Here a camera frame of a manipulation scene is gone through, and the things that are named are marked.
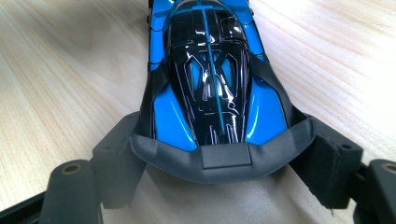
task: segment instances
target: blue toy car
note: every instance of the blue toy car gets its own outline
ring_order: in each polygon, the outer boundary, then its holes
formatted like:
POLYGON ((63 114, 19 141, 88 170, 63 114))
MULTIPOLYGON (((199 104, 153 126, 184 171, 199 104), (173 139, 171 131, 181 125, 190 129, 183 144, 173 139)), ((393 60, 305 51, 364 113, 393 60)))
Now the blue toy car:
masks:
POLYGON ((312 121, 276 78, 248 2, 156 0, 149 7, 136 156, 172 175, 217 183, 268 175, 312 143, 312 121))

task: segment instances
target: black plastic part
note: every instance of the black plastic part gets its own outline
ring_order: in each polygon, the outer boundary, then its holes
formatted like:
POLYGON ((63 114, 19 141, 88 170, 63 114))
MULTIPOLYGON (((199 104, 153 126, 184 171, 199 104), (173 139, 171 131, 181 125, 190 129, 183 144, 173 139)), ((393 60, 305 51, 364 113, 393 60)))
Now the black plastic part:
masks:
POLYGON ((131 150, 130 134, 139 113, 124 117, 93 149, 92 164, 104 208, 120 208, 130 203, 146 163, 131 150))
POLYGON ((250 180, 269 175, 289 163, 314 141, 315 123, 306 119, 272 139, 255 146, 249 143, 201 146, 192 152, 180 150, 155 139, 134 133, 132 151, 143 161, 171 175, 195 183, 211 184, 250 180), (227 155, 229 161, 214 160, 227 155))
POLYGON ((346 208, 347 182, 361 163, 362 149, 320 120, 312 119, 318 137, 290 165, 323 206, 346 208))
POLYGON ((0 223, 2 224, 37 224, 40 219, 41 207, 44 202, 45 192, 17 203, 0 213, 0 223))
POLYGON ((69 161, 52 171, 40 223, 103 223, 89 161, 69 161))
POLYGON ((355 223, 396 223, 396 162, 372 161, 361 165, 349 181, 348 192, 358 204, 355 223))

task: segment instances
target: wooden surface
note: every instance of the wooden surface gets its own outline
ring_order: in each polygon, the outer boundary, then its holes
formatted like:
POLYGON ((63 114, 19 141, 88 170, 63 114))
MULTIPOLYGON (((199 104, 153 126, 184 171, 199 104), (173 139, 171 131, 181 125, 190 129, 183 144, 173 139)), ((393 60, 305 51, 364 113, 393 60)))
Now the wooden surface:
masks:
MULTIPOLYGON (((291 100, 396 160, 396 2, 250 0, 291 100)), ((50 171, 138 110, 147 76, 147 2, 0 0, 0 210, 46 188, 50 171)), ((197 186, 145 172, 132 210, 107 223, 351 223, 289 168, 257 181, 197 186)))

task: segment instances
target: wood grain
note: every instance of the wood grain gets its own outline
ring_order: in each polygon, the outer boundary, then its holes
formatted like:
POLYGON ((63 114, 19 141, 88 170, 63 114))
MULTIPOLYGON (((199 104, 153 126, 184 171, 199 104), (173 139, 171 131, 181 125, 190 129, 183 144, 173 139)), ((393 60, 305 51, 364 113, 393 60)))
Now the wood grain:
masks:
MULTIPOLYGON (((364 147, 365 162, 396 160, 396 2, 250 4, 295 105, 364 147)), ((138 110, 147 13, 142 0, 0 0, 0 210, 44 190, 57 165, 89 159, 138 110)), ((215 186, 149 169, 132 208, 106 211, 107 223, 352 222, 352 208, 320 207, 289 167, 215 186)))

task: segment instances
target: glossy black paint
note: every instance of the glossy black paint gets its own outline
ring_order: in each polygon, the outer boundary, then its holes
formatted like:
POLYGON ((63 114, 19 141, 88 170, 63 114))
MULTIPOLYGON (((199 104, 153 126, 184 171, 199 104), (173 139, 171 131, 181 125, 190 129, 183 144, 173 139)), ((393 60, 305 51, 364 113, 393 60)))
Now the glossy black paint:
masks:
POLYGON ((165 24, 172 88, 199 146, 243 142, 251 80, 245 34, 219 2, 196 4, 180 4, 165 24))

